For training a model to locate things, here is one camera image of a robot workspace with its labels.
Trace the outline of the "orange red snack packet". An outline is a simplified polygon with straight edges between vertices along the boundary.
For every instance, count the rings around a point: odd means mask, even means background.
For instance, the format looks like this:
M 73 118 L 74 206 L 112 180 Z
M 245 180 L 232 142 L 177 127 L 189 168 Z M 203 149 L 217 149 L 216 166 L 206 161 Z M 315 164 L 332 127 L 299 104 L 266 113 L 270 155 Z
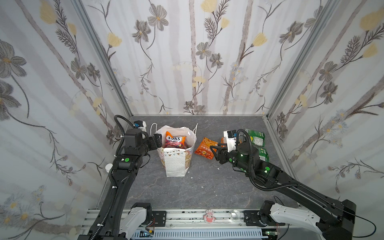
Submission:
M 214 158 L 214 154 L 210 149 L 211 146 L 217 147 L 218 142 L 212 141 L 208 138 L 203 138 L 202 142 L 195 150 L 195 154 L 212 160 Z

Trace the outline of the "white cartoon paper bag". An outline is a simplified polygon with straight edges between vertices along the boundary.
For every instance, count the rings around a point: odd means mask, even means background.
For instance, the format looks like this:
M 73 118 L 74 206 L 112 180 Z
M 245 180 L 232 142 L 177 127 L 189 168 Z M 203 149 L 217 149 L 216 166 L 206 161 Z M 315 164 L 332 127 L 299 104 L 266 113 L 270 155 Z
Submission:
M 196 124 L 193 130 L 187 127 L 173 128 L 170 126 L 163 126 L 157 129 L 157 126 L 156 123 L 153 123 L 149 128 L 149 133 L 151 135 L 162 135 L 162 147 L 158 149 L 158 153 L 166 169 L 167 177 L 184 177 L 189 170 L 195 143 L 197 142 L 198 124 Z M 174 138 L 186 137 L 185 144 L 187 148 L 164 148 L 167 140 L 166 132 L 169 132 Z

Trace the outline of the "orange green Fox's candy bag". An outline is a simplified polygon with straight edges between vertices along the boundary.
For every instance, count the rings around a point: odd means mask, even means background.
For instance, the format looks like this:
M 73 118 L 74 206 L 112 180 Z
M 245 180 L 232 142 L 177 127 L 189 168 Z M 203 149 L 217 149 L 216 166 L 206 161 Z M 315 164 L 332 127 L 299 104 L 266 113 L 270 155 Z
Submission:
M 186 136 L 173 136 L 170 132 L 166 132 L 164 148 L 187 149 Z

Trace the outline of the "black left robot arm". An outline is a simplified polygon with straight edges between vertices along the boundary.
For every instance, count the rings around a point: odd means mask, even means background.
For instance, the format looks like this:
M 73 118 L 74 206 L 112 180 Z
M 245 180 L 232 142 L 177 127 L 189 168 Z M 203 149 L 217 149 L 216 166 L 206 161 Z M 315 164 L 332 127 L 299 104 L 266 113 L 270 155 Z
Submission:
M 123 135 L 108 173 L 110 189 L 96 220 L 87 234 L 79 235 L 80 240 L 130 240 L 137 228 L 154 221 L 152 207 L 147 203 L 134 204 L 125 219 L 122 214 L 143 157 L 163 145 L 162 135 L 149 136 L 131 122 L 131 128 L 125 130 L 119 120 L 127 118 L 121 115 L 115 115 L 114 120 Z

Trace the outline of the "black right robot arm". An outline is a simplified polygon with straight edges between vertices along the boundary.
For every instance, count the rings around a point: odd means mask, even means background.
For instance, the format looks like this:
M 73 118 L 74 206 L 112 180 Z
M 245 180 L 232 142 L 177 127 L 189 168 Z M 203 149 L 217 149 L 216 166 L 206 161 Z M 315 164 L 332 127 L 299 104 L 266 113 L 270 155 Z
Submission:
M 301 205 L 290 208 L 265 201 L 255 214 L 245 214 L 245 222 L 257 227 L 281 224 L 301 227 L 324 240 L 352 240 L 357 206 L 355 203 L 327 197 L 292 178 L 276 165 L 260 159 L 259 149 L 246 130 L 231 131 L 226 143 L 210 146 L 220 164 L 230 163 L 251 184 L 263 192 L 279 192 Z

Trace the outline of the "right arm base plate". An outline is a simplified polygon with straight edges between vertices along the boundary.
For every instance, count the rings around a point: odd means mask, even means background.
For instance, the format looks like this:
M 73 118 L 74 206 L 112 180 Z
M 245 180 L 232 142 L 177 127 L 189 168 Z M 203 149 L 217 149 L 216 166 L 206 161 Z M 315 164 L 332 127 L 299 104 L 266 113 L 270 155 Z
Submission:
M 277 227 L 285 226 L 285 223 L 278 223 L 271 217 L 271 212 L 268 210 L 256 210 L 256 211 L 243 211 L 244 222 L 246 226 L 256 227 Z

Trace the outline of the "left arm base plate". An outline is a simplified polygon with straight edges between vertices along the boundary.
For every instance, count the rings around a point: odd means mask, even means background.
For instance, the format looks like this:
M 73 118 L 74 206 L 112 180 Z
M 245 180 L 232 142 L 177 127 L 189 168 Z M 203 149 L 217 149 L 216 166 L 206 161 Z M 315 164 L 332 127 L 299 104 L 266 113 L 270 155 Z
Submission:
M 140 224 L 140 227 L 165 227 L 167 219 L 166 211 L 152 211 L 151 217 Z

